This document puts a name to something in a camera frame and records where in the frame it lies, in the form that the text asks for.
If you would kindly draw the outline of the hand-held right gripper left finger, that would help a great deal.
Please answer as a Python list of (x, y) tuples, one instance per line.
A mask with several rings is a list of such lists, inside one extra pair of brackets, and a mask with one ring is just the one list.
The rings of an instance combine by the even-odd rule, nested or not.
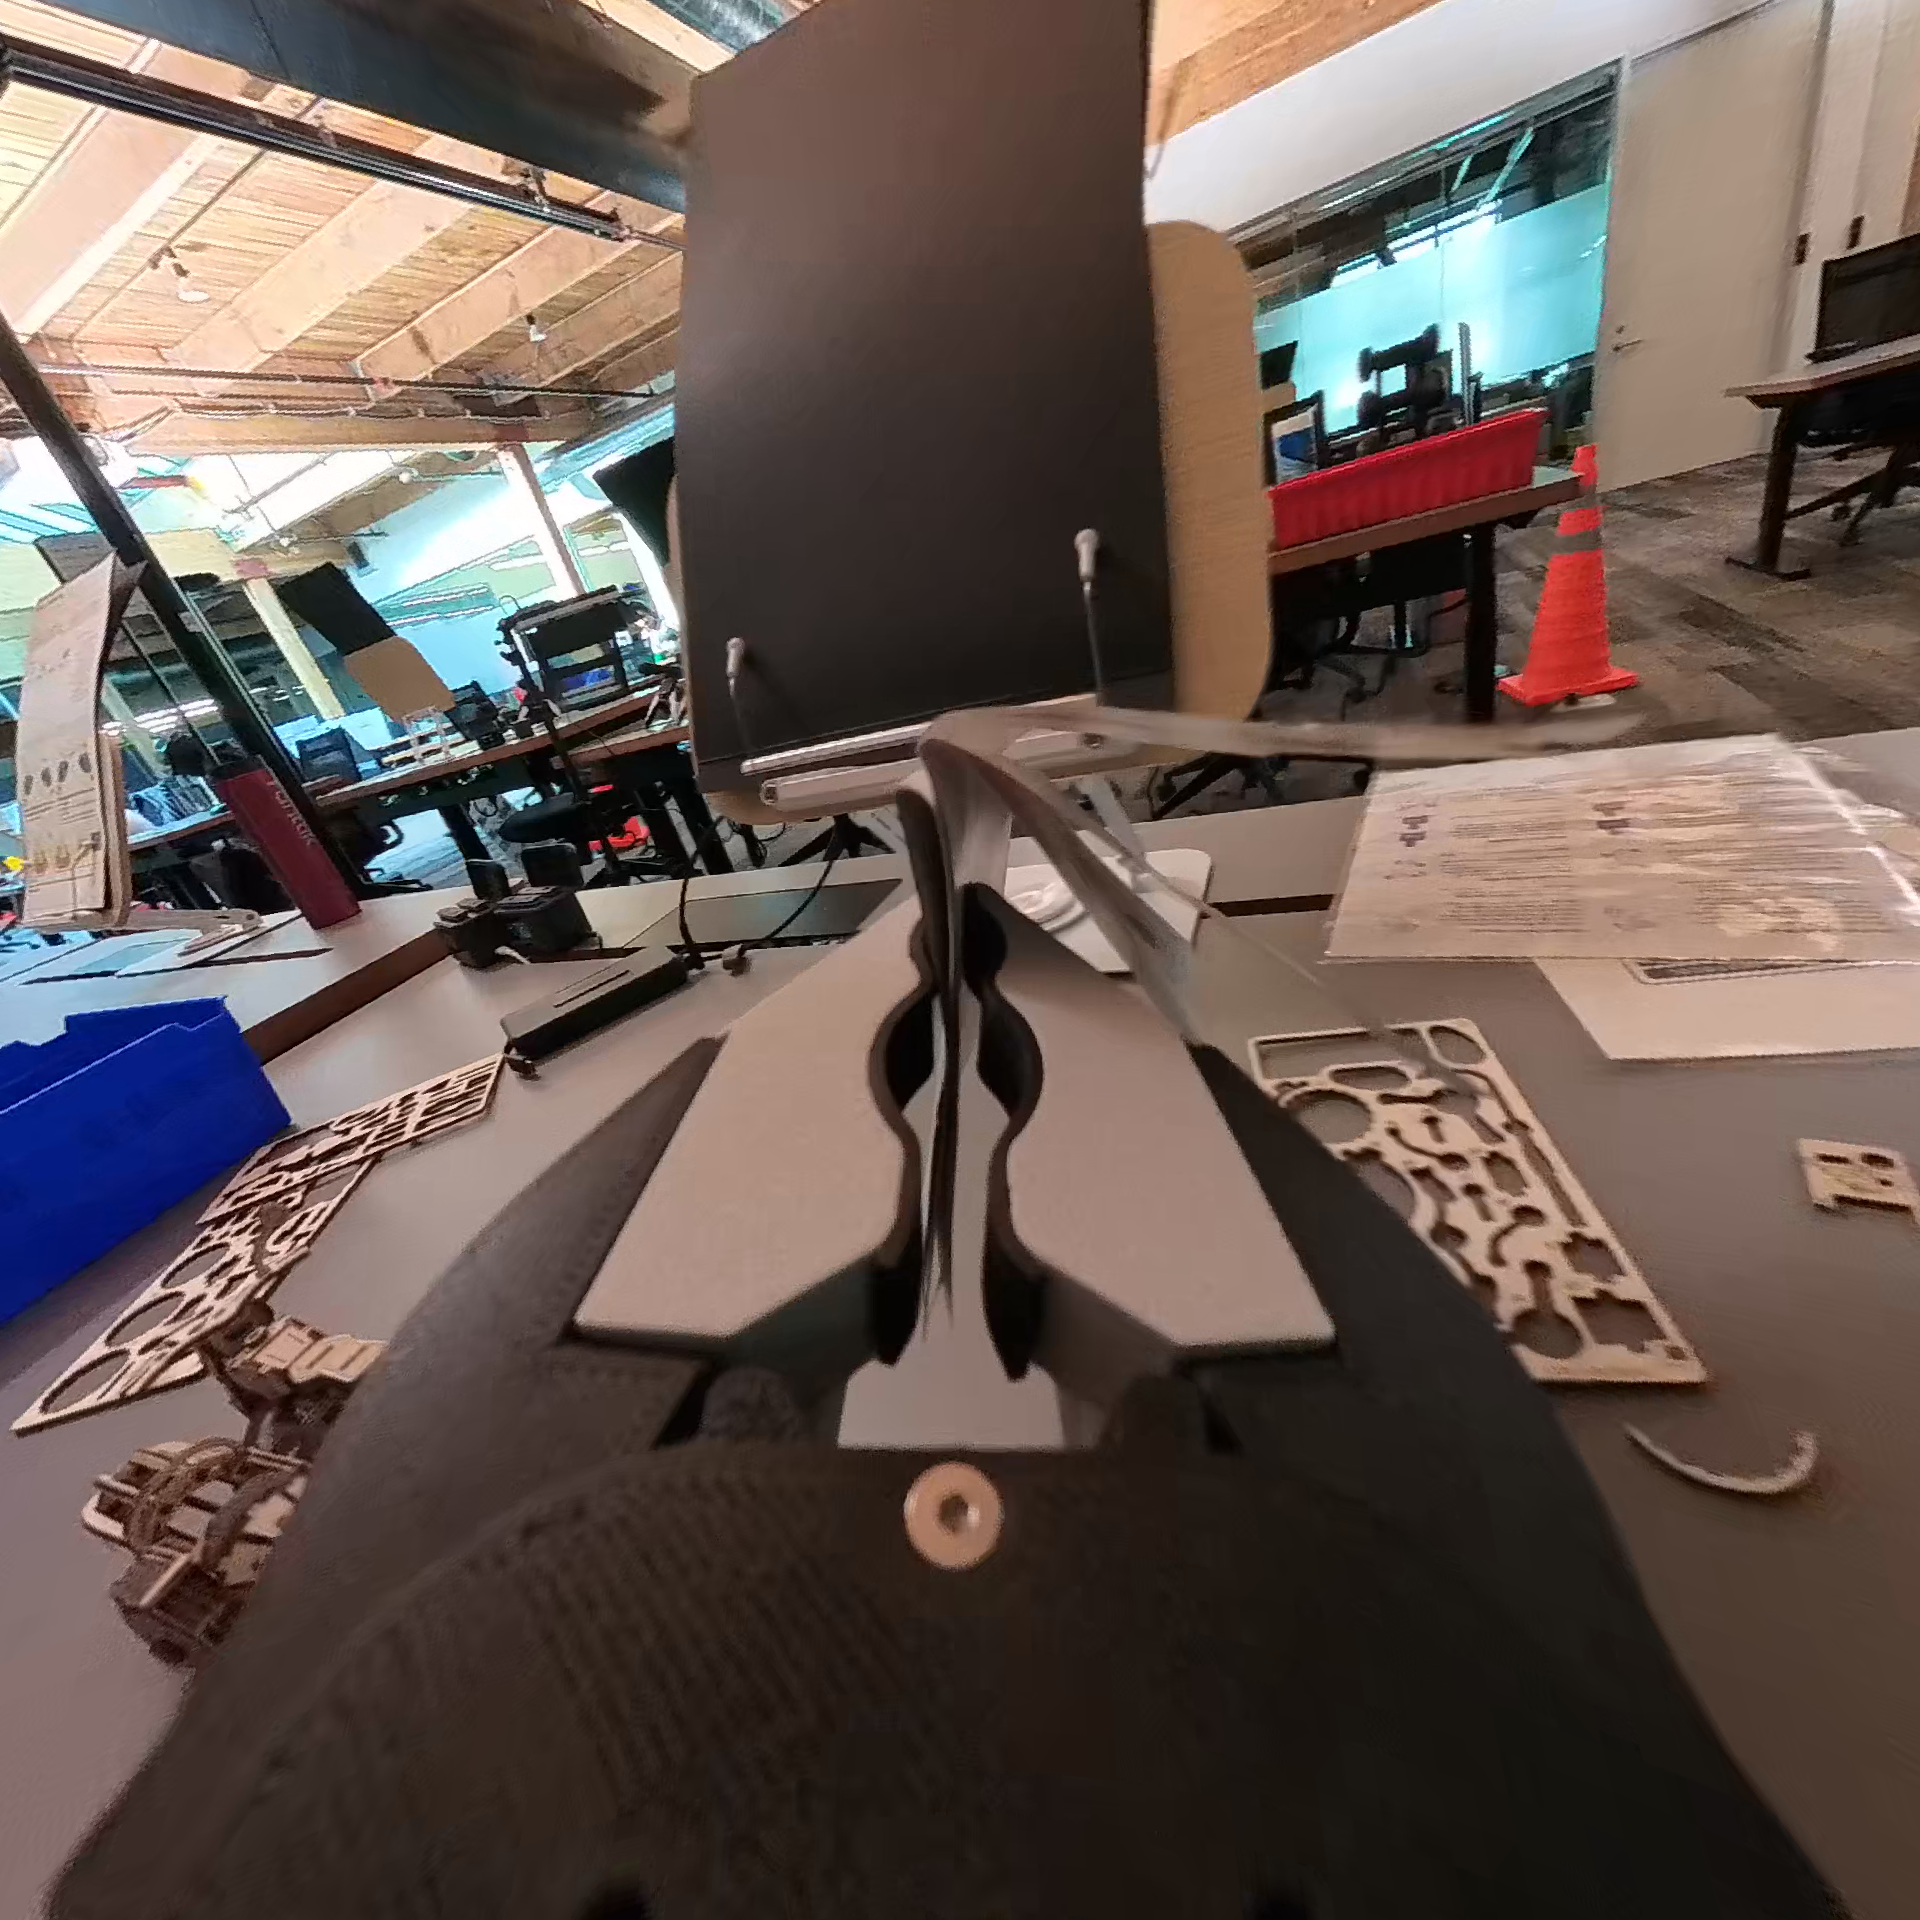
[(786, 1375), (895, 1361), (922, 1318), (910, 1111), (937, 1011), (922, 914), (886, 913), (737, 1019), (573, 1329)]

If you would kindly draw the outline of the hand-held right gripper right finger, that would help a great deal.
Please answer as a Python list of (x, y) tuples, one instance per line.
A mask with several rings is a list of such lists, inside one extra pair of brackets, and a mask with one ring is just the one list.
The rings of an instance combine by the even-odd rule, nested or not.
[(967, 986), (998, 1108), (980, 1297), (1003, 1371), (1325, 1351), (1332, 1320), (1177, 1030), (988, 886), (967, 890)]

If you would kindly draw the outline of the illustrated instruction booklet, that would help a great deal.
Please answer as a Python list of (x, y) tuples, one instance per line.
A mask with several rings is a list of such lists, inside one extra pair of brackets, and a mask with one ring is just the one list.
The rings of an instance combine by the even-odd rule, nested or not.
[(1267, 723), (1186, 711), (1101, 707), (1091, 700), (955, 710), (918, 734), (895, 791), (918, 890), (925, 950), (941, 1004), (946, 1065), (963, 1031), (965, 898), (971, 886), (998, 892), (1014, 832), (1039, 842), (1046, 859), (1086, 887), (1086, 907), (1127, 959), (1161, 1026), (1196, 1043), (1190, 950), (1105, 859), (1081, 843), (1084, 819), (1063, 803), (1058, 780), (1100, 774), (1101, 754), (1159, 761), (1183, 752), (1233, 759), (1371, 761), (1435, 766), (1531, 759), (1606, 747), (1631, 730), (1610, 711), (1572, 711), (1511, 732), (1439, 723)]

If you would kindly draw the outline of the wooden motorcycle sidecar model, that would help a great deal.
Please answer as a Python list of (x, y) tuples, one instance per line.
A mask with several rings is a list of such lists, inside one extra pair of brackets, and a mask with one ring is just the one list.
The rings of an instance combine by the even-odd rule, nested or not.
[(79, 1526), (119, 1553), (111, 1608), (161, 1665), (199, 1670), (227, 1644), (383, 1351), (383, 1339), (253, 1307), (195, 1348), (245, 1430), (142, 1447), (94, 1480)]

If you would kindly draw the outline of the black electronics box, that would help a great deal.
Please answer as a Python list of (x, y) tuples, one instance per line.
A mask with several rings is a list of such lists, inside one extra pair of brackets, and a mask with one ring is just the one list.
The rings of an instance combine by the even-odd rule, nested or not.
[(687, 963), (673, 950), (641, 950), (605, 961), (500, 1019), (502, 1057), (530, 1075), (553, 1055), (636, 1017), (691, 984)]

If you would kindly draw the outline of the wooden sheet with rectangular cutouts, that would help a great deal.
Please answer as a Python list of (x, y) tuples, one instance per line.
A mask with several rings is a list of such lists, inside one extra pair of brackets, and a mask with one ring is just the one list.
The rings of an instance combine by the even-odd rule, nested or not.
[(486, 1118), (502, 1068), (502, 1057), (492, 1055), (267, 1140), (217, 1191), (203, 1219), (290, 1200)]

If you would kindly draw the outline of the black flat pad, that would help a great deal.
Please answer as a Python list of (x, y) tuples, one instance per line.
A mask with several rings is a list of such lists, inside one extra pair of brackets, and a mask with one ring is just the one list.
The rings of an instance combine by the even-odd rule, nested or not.
[(844, 942), (895, 903), (903, 887), (891, 876), (831, 876), (764, 895), (697, 897), (691, 883), (644, 883), (583, 895), (583, 913), (605, 950), (691, 945), (717, 953)]

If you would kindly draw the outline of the small black device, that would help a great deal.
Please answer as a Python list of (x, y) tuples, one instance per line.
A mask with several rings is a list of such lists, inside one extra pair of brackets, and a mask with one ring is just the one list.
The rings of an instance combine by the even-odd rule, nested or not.
[(469, 971), (494, 969), (510, 959), (557, 963), (598, 947), (575, 890), (529, 883), (441, 907), (436, 932), (447, 956)]

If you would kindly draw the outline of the wooden sheet with irregular cutouts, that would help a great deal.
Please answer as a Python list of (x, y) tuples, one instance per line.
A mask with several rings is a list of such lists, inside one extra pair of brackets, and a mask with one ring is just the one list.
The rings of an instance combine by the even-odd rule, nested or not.
[(1707, 1367), (1468, 1017), (1249, 1041), (1262, 1094), (1385, 1198), (1547, 1386)]

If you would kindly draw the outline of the clear plastic bag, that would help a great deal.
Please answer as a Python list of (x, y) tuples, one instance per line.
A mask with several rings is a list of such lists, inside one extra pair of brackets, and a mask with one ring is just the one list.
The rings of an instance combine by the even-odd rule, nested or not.
[(1327, 961), (1910, 966), (1916, 879), (1779, 737), (1373, 783)]

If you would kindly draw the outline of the blue plastic bin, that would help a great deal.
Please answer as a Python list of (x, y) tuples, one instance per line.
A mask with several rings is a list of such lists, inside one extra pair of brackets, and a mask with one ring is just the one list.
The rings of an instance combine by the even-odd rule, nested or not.
[(71, 1015), (3, 1047), (10, 1323), (290, 1122), (225, 999)]

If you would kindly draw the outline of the thin curved wooden strip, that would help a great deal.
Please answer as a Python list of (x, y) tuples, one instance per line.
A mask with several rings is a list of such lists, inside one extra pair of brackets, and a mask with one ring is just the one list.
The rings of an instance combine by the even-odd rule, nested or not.
[(1631, 1424), (1623, 1427), (1623, 1438), (1660, 1472), (1719, 1497), (1756, 1503), (1799, 1497), (1811, 1489), (1820, 1465), (1820, 1443), (1812, 1432), (1796, 1432), (1788, 1460), (1764, 1472), (1729, 1472), (1701, 1465)]

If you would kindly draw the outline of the brown wooden table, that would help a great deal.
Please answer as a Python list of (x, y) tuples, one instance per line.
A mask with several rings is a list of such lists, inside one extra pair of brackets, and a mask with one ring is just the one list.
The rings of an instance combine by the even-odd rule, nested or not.
[(1525, 487), (1449, 502), (1445, 507), (1363, 523), (1311, 542), (1275, 544), (1263, 570), (1270, 582), (1325, 570), (1395, 546), (1430, 539), (1466, 544), (1468, 625), (1463, 631), (1463, 705), (1468, 721), (1497, 716), (1497, 534), (1517, 530), (1547, 511), (1577, 502), (1579, 478), (1571, 470), (1538, 470)]
[[(1794, 374), (1729, 390), (1726, 395), (1772, 416), (1756, 537), (1749, 550), (1729, 555), (1732, 567), (1782, 583), (1806, 582), (1809, 567), (1785, 562), (1790, 522), (1829, 514), (1841, 528), (1841, 544), (1857, 544), (1870, 514), (1916, 490), (1916, 336), (1814, 360)], [(1793, 478), (1806, 448), (1834, 457), (1879, 452), (1881, 463), (1866, 478), (1793, 505)]]

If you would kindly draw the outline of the small square wooden piece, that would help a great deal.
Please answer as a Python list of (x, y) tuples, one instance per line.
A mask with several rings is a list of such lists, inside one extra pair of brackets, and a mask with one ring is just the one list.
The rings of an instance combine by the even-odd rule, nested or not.
[(1873, 1143), (1799, 1138), (1794, 1155), (1809, 1200), (1817, 1209), (1874, 1209), (1918, 1223), (1918, 1182), (1902, 1153)]

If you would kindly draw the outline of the orange traffic cone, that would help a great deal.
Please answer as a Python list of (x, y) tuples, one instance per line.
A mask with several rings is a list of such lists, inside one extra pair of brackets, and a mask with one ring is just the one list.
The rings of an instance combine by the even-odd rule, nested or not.
[(1526, 710), (1606, 702), (1642, 684), (1611, 651), (1594, 443), (1574, 452), (1572, 478), (1577, 492), (1555, 523), (1526, 658), (1517, 674), (1497, 684), (1507, 700)]

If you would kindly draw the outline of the wooden sheet with round cutouts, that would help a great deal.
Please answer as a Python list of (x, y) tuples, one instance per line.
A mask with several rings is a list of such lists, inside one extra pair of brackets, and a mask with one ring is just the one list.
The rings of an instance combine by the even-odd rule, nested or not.
[(188, 1386), (271, 1322), (271, 1297), (379, 1163), (374, 1151), (260, 1151), (199, 1216), (185, 1249), (13, 1419), (37, 1433)]

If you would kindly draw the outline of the red plastic bin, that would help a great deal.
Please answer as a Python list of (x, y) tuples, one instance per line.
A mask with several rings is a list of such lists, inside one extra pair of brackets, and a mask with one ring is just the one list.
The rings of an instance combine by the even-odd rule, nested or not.
[(1270, 544), (1292, 550), (1530, 487), (1545, 407), (1309, 472), (1267, 492)]

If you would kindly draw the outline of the upright printed paper sheet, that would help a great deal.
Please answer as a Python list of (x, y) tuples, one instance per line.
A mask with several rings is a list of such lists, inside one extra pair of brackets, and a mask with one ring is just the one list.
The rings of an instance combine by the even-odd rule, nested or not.
[(132, 881), (122, 750), (103, 732), (106, 664), (139, 567), (116, 555), (34, 611), (17, 716), (23, 919), (37, 930), (111, 930)]

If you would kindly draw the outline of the black tablet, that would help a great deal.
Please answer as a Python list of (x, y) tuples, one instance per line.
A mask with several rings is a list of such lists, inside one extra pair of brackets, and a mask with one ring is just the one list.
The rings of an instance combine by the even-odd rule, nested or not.
[(1170, 695), (1147, 4), (831, 2), (692, 88), (691, 747)]

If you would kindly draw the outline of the black office chair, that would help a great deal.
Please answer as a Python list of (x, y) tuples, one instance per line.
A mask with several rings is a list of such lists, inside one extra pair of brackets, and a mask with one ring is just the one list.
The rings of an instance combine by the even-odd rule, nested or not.
[(1454, 350), (1434, 323), (1406, 340), (1357, 353), (1357, 456), (1403, 448), (1476, 423), (1473, 392), (1457, 387)]

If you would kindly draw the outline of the white door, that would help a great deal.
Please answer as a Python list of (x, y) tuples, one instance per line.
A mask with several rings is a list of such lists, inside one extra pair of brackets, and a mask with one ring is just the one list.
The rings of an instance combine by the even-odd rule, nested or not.
[(1599, 480), (1759, 447), (1735, 387), (1775, 371), (1829, 8), (1756, 8), (1623, 74), (1595, 358)]

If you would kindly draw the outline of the black monitor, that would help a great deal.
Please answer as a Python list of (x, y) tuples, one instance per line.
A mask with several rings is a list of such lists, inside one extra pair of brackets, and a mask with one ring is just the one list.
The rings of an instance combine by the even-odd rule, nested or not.
[(1826, 363), (1918, 336), (1918, 249), (1913, 231), (1822, 264), (1809, 361)]

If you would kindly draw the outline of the tablet stand with base plate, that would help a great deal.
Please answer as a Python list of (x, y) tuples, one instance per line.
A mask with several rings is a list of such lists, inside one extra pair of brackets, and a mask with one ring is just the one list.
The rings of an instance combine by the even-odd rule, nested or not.
[(687, 700), (727, 803), (895, 801), (924, 728), (1063, 705), (1245, 721), (1273, 643), (1253, 284), (1155, 224), (1127, 302), (1007, 304), (957, 347), (883, 321), (849, 395), (694, 428), (673, 498)]

